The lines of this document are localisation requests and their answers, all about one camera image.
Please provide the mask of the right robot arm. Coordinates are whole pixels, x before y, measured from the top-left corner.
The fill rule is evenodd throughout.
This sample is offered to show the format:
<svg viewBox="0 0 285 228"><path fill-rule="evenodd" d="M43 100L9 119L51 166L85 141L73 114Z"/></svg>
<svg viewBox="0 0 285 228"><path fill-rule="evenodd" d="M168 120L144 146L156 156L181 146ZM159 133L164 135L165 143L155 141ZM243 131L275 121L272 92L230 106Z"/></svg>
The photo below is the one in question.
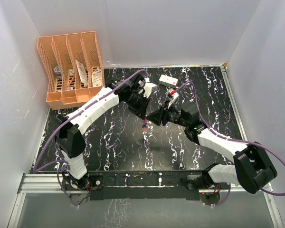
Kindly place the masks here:
<svg viewBox="0 0 285 228"><path fill-rule="evenodd" d="M173 106L162 106L146 119L157 126L168 122L183 126L190 141L210 148L233 162L230 166L213 164L204 170L202 183L209 189L225 182L240 185L247 192L255 194L277 177L273 163L260 145L234 142L219 133L213 133L201 121L194 105L184 106L180 110Z"/></svg>

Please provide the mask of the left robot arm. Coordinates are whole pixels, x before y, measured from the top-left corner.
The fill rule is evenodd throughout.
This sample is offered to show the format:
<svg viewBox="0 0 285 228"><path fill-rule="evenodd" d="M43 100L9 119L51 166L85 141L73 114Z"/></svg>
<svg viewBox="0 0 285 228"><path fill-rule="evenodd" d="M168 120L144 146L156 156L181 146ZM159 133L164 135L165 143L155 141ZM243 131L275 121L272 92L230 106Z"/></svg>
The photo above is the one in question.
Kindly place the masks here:
<svg viewBox="0 0 285 228"><path fill-rule="evenodd" d="M67 162L68 182L76 189L88 186L87 169L83 152L86 148L84 135L88 128L106 111L124 102L131 113L144 119L151 94L157 85L140 73L134 77L119 80L111 79L97 95L66 117L59 117L59 131L55 134L55 143Z"/></svg>

